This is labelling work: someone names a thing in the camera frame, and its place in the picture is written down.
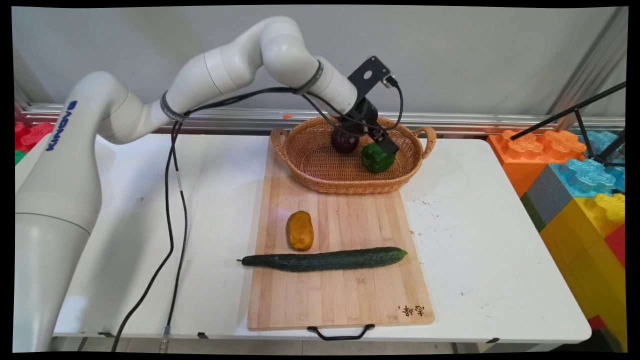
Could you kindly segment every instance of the white table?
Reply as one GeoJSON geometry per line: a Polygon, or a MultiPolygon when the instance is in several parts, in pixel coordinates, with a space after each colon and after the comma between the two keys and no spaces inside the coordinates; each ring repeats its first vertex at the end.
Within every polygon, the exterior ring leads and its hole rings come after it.
{"type": "MultiPolygon", "coordinates": [[[[44,143],[16,166],[16,189],[44,143]]],[[[168,135],[127,145],[98,138],[102,211],[56,324],[58,336],[114,334],[168,251],[164,166],[168,135]]],[[[266,162],[266,136],[181,135],[180,174],[189,243],[172,334],[195,338],[313,339],[306,330],[246,328],[266,162]]],[[[170,174],[176,248],[123,337],[160,337],[173,290],[184,219],[170,174]]],[[[486,142],[440,139],[402,187],[435,312],[431,325],[377,327],[364,339],[577,343],[591,329],[486,142]]],[[[327,329],[327,335],[360,329],[327,329]]]]}

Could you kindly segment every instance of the wooden cutting board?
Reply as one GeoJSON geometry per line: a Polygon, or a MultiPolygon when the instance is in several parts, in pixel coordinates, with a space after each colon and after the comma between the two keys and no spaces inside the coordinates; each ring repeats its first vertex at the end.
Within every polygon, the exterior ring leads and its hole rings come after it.
{"type": "Polygon", "coordinates": [[[256,254],[298,253],[289,247],[289,215],[311,215],[307,254],[395,246],[400,262],[363,270],[284,272],[254,268],[249,330],[432,323],[429,294],[399,192],[316,193],[298,184],[269,144],[256,254]]]}

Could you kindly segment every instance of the yellow building block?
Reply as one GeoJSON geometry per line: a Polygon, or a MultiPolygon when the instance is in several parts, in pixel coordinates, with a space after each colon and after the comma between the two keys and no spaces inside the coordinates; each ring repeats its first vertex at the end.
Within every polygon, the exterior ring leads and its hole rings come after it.
{"type": "Polygon", "coordinates": [[[551,253],[556,263],[562,257],[564,263],[571,263],[604,237],[586,215],[574,197],[548,224],[540,236],[547,242],[553,239],[557,244],[556,254],[551,253]]]}
{"type": "Polygon", "coordinates": [[[570,264],[588,302],[627,351],[627,292],[625,269],[604,241],[570,264]]]}
{"type": "Polygon", "coordinates": [[[613,196],[599,193],[575,200],[603,238],[625,223],[625,196],[620,193],[613,196]]]}
{"type": "Polygon", "coordinates": [[[542,237],[542,240],[545,242],[545,245],[547,246],[547,249],[549,250],[549,253],[551,254],[552,258],[554,258],[554,261],[556,262],[558,270],[560,270],[560,273],[564,277],[564,281],[569,287],[569,290],[571,290],[571,293],[573,294],[575,301],[580,306],[582,313],[587,319],[590,319],[598,315],[598,312],[591,305],[591,302],[589,301],[589,296],[587,292],[582,287],[582,285],[580,284],[576,276],[573,274],[569,266],[569,263],[566,260],[564,260],[564,256],[562,255],[561,249],[556,242],[556,238],[553,236],[553,232],[545,231],[545,230],[546,228],[544,228],[540,232],[540,236],[542,237]]]}

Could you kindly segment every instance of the cutting board handle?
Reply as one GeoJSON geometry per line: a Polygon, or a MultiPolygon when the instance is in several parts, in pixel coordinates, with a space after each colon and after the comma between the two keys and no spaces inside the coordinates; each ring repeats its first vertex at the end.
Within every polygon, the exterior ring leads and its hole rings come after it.
{"type": "Polygon", "coordinates": [[[420,133],[423,133],[423,132],[427,134],[427,146],[424,148],[424,152],[422,153],[422,159],[426,159],[427,156],[431,154],[433,147],[436,145],[437,136],[436,136],[436,131],[432,127],[424,126],[416,130],[413,130],[413,133],[415,134],[415,136],[418,136],[420,133]]]}
{"type": "Polygon", "coordinates": [[[369,325],[365,325],[364,328],[362,328],[362,332],[360,333],[360,335],[356,335],[356,336],[324,336],[324,335],[322,335],[320,330],[318,330],[317,326],[307,327],[307,330],[309,330],[310,332],[316,333],[318,336],[320,336],[320,338],[322,340],[325,340],[325,341],[331,341],[331,340],[359,340],[359,339],[362,339],[362,336],[364,336],[365,332],[373,329],[374,327],[376,327],[376,326],[373,325],[372,323],[370,323],[369,325]]]}
{"type": "Polygon", "coordinates": [[[273,144],[273,148],[276,149],[276,152],[283,160],[286,160],[287,156],[284,153],[284,141],[282,140],[283,136],[286,140],[287,136],[289,136],[289,132],[280,127],[276,127],[275,129],[271,130],[271,143],[273,144]]]}

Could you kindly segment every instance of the blue building block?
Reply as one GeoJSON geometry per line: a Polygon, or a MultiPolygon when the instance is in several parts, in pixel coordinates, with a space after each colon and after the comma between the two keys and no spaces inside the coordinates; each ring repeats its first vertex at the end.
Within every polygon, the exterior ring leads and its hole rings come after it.
{"type": "MultiPolygon", "coordinates": [[[[615,140],[618,135],[614,133],[610,133],[608,131],[587,131],[587,136],[589,137],[589,143],[591,144],[591,150],[593,150],[593,154],[600,154],[610,143],[615,140]]],[[[578,141],[585,143],[584,137],[582,135],[578,136],[578,141]]],[[[589,156],[589,152],[584,152],[585,156],[589,156]]],[[[625,161],[625,150],[624,144],[618,147],[611,155],[607,157],[609,161],[616,162],[624,162],[625,161]]]]}
{"type": "Polygon", "coordinates": [[[605,169],[606,172],[613,175],[616,178],[616,183],[614,187],[616,189],[620,189],[623,192],[625,191],[625,168],[623,167],[607,167],[605,169]]]}
{"type": "Polygon", "coordinates": [[[565,164],[550,164],[572,197],[594,197],[597,193],[611,196],[616,178],[601,163],[586,159],[569,159],[565,164]]]}
{"type": "Polygon", "coordinates": [[[574,197],[611,195],[616,181],[616,176],[597,161],[570,159],[566,164],[548,164],[527,194],[542,222],[548,224],[574,197]]]}

